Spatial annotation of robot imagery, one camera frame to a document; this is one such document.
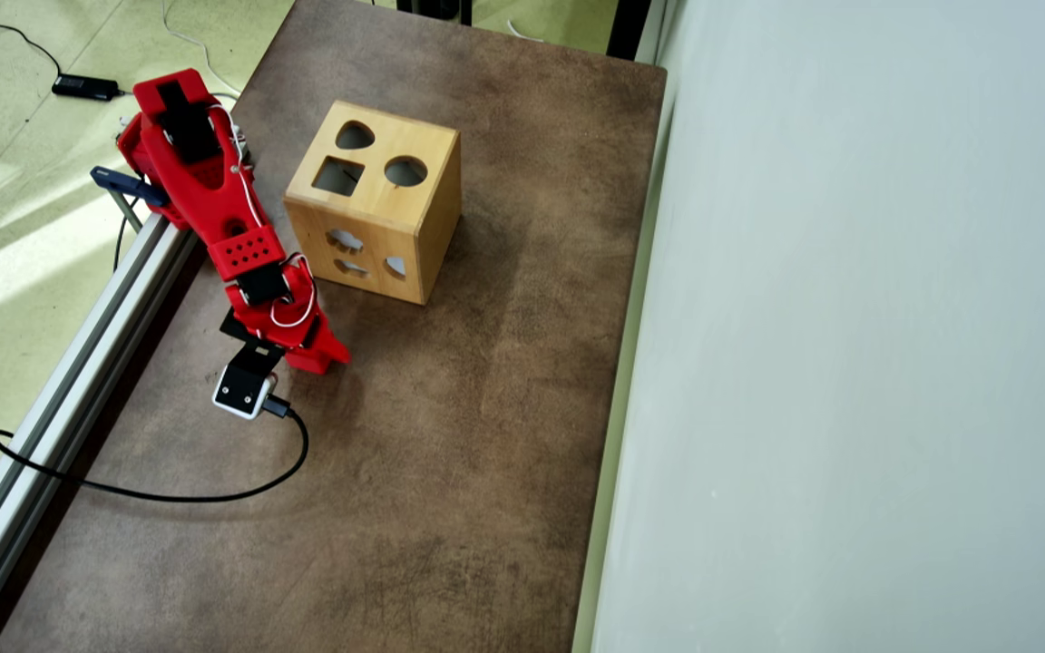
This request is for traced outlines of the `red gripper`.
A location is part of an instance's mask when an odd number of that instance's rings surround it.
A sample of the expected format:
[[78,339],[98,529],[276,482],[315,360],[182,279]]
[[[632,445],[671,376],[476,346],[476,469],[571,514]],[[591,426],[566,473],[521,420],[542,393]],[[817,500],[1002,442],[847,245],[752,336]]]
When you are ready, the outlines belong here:
[[230,303],[223,318],[225,335],[301,353],[302,371],[351,364],[351,352],[319,308],[306,261],[224,261],[223,282]]

